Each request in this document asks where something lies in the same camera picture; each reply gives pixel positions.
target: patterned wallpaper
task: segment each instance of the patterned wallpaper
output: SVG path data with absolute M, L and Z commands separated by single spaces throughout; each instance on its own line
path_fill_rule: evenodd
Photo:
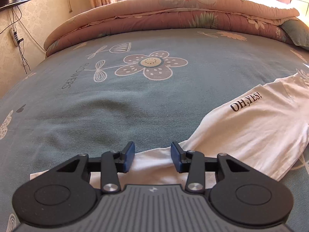
M 56 27 L 73 16 L 69 13 L 68 0 L 31 0 L 19 7 L 23 13 L 21 21 L 41 46 Z M 1 11 L 0 31 L 8 25 L 10 25 L 8 11 Z M 29 66 L 34 68 L 45 59 L 45 53 L 29 37 L 19 22 L 16 26 L 18 37 L 25 39 L 24 57 Z M 21 64 L 19 50 L 13 43 L 9 29 L 0 35 L 0 49 L 0 98 L 2 98 L 26 74 Z

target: folded comforter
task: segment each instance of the folded comforter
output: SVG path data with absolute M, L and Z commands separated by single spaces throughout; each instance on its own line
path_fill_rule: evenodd
M 295 8 L 253 0 L 123 0 L 81 13 L 46 39 L 49 56 L 70 46 L 107 35 L 172 28 L 212 28 L 260 35 L 292 43 L 277 27 L 297 20 Z

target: bed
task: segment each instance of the bed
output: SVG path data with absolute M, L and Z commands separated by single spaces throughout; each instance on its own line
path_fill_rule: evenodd
M 0 100 L 0 229 L 18 223 L 12 194 L 31 173 L 130 140 L 136 152 L 168 147 L 254 86 L 309 76 L 306 41 L 281 27 L 297 23 L 298 11 L 264 3 L 125 0 L 59 26 L 46 60 Z M 295 231 L 309 230 L 308 159 L 307 148 L 282 179 L 295 198 L 287 222 Z

